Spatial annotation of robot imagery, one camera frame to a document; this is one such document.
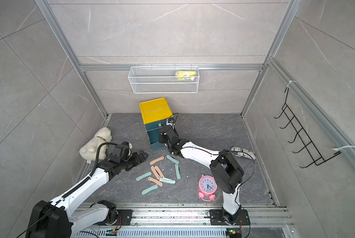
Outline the pink fruit knife pair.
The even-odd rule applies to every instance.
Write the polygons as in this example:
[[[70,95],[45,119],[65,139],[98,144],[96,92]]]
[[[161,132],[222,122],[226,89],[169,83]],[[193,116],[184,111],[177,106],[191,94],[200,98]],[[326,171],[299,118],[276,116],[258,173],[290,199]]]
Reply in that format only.
[[[161,178],[160,173],[159,173],[159,167],[158,166],[152,166],[151,171],[155,175],[156,179],[159,180]]]
[[[164,178],[164,174],[158,166],[155,166],[155,170],[157,171],[160,178]]]

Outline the teal fruit knife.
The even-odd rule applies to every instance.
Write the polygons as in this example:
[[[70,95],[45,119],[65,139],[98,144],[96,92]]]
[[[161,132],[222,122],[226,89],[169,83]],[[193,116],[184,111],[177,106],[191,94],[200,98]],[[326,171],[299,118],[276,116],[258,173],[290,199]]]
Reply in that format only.
[[[166,158],[167,158],[168,160],[172,161],[173,163],[177,164],[177,165],[179,164],[179,161],[176,160],[175,158],[171,157],[170,155],[167,155]]]
[[[177,179],[181,179],[180,171],[179,171],[179,164],[175,164],[175,173]]]
[[[168,184],[175,184],[176,183],[175,180],[168,179],[168,178],[160,178],[159,181],[162,182],[162,183],[168,183]]]
[[[144,179],[144,178],[150,177],[151,175],[152,175],[152,172],[144,173],[144,174],[138,176],[138,177],[136,178],[136,181],[140,181],[140,180],[142,180],[142,179]]]
[[[157,184],[156,184],[156,185],[153,185],[153,186],[151,186],[151,187],[149,187],[149,188],[144,189],[144,190],[141,192],[141,194],[142,194],[142,195],[146,195],[147,193],[149,193],[149,192],[151,192],[151,191],[153,191],[153,190],[156,190],[158,187],[159,187],[159,186],[158,186]]]

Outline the yellow teal drawer cabinet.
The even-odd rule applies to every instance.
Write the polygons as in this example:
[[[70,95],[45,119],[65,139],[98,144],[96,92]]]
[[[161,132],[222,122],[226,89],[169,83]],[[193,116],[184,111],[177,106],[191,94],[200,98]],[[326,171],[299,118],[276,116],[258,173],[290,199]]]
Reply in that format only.
[[[139,104],[144,127],[153,150],[165,147],[159,143],[160,128],[166,125],[166,120],[172,112],[165,98],[159,98]]]

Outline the teal fruit knife bottom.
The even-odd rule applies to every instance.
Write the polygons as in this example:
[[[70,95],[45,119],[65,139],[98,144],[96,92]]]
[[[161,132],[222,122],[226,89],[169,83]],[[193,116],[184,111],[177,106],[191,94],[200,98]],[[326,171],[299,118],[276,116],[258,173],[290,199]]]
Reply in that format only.
[[[153,186],[151,186],[151,187],[149,187],[149,188],[144,189],[144,190],[141,192],[141,194],[142,194],[142,195],[146,195],[147,193],[149,193],[149,192],[151,192],[151,191],[153,191],[153,190],[156,190],[158,187],[159,187],[159,186],[158,186],[157,184],[156,184],[156,185],[153,185]]]

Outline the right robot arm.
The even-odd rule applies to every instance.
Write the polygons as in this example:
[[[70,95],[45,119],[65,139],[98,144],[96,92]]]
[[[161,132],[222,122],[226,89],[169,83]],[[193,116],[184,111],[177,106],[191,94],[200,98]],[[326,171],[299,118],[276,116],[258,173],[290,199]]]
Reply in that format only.
[[[243,182],[244,170],[233,154],[226,149],[212,151],[180,138],[172,125],[160,129],[159,143],[165,144],[168,151],[175,156],[210,168],[217,187],[223,192],[223,220],[230,225],[236,224],[241,214],[239,188]]]

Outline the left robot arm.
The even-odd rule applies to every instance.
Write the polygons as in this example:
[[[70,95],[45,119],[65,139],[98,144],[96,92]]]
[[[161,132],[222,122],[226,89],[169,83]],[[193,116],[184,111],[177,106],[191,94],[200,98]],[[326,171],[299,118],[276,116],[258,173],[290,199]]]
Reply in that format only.
[[[145,162],[148,154],[143,150],[131,151],[131,144],[112,144],[109,159],[99,160],[96,155],[92,171],[63,194],[46,202],[38,202],[31,213],[28,228],[23,234],[27,238],[70,238],[96,223],[113,224],[117,220],[116,205],[101,200],[89,209],[75,213],[75,210],[98,188],[109,182],[122,170]]]

